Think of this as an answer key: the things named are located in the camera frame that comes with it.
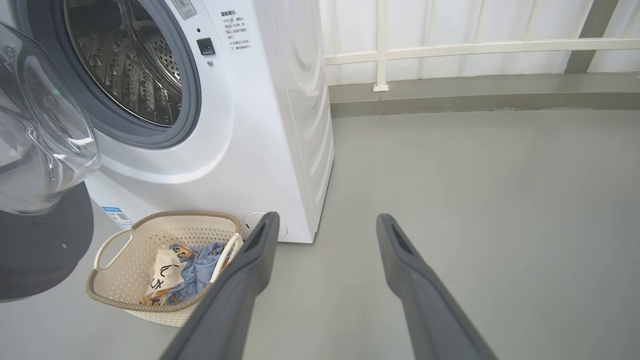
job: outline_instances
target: white railing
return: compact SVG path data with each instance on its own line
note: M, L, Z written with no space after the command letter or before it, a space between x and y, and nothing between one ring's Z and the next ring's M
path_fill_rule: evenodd
M388 0L378 0L378 50L364 51L359 53L344 53L325 56L325 64L340 65L349 63L363 63L368 61L376 61L378 63L377 80L373 91L388 91L387 85L387 60L412 59L412 58L429 58L434 56L450 56L450 55L470 55L470 54L492 54L492 53L521 53L531 51L574 51L574 50L622 50L622 49L640 49L640 38L628 38L632 29L640 21L640 1L635 6L633 14L630 16L623 38L579 38L582 27L589 15L589 11L593 4L590 0L581 17L579 25L571 39L553 39L553 40L535 40L530 41L532 24L536 20L538 14L538 0L534 0L529 9L527 24L525 25L524 37L522 41L510 42L485 42L479 43L480 35L483 30L484 19L486 17L485 0L481 0L480 13L476 26L473 44L453 44L438 46L420 46L404 49L387 49L387 33L388 33ZM426 30L427 38L431 38L433 34L433 24L437 0L432 0L430 11L429 28ZM332 2L332 13L334 20L332 21L334 37L337 36L337 24L335 21L335 4Z

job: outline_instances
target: sticker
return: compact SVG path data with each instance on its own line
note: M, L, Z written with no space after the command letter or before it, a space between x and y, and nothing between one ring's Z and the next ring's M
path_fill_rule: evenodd
M178 12L182 15L184 20L196 14L196 10L191 4L191 0L171 0L171 2L175 5L175 8L178 9Z
M237 10L225 10L220 12L222 24L225 27L225 44L232 52L251 49L247 22Z
M118 224L118 226L120 226L120 228L124 229L128 229L133 225L133 221L129 220L129 218L127 217L127 215L125 215L122 210L120 210L120 208L109 208L107 206L103 206L102 209L104 210L105 213L107 213L107 215L109 215L113 221L116 222L116 224Z

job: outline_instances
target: blue fabric with cartoon print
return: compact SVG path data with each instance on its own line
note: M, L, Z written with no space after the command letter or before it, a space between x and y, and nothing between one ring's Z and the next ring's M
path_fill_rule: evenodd
M208 243L204 248L187 249L185 252L176 251L176 253L184 254L186 257L181 258L182 262L186 261L186 265L182 269L182 278L184 282L168 292L167 305L180 304L183 301L198 295L207 286L213 275L213 270L218 264L220 254L225 247L225 243L217 241ZM171 245L175 251L186 249L182 245Z

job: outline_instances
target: gray label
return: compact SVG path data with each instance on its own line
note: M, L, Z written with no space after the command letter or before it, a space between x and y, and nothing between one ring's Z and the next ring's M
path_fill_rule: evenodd
M171 2L175 5L175 8L178 9L178 12L184 20L196 14L196 10L193 8L190 0L171 0Z

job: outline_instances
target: stainless steel drum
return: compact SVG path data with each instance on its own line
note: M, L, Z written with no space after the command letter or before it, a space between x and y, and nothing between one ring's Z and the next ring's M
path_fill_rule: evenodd
M172 126L180 112L178 64L135 0L66 0L67 31L93 80L141 120Z

